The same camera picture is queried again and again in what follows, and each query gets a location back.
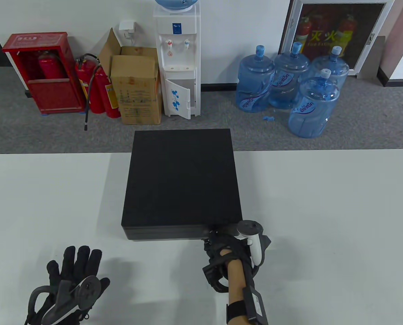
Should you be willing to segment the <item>person's left hand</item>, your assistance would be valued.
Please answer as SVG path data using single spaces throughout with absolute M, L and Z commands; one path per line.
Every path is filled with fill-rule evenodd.
M 97 277 L 102 251 L 88 246 L 65 249 L 62 265 L 48 262 L 49 284 L 30 294 L 25 324 L 79 325 L 110 285 Z

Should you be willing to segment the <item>person's right hand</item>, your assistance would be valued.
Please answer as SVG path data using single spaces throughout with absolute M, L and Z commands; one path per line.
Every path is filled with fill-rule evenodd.
M 254 275 L 258 267 L 252 265 L 251 254 L 247 240 L 237 239 L 230 234 L 210 232 L 204 239 L 204 250 L 209 257 L 209 264 L 203 267 L 203 273 L 209 285 L 218 293 L 228 293 L 229 288 L 220 283 L 222 278 L 229 279 L 228 265 L 231 261 L 240 260 L 246 284 L 254 288 Z

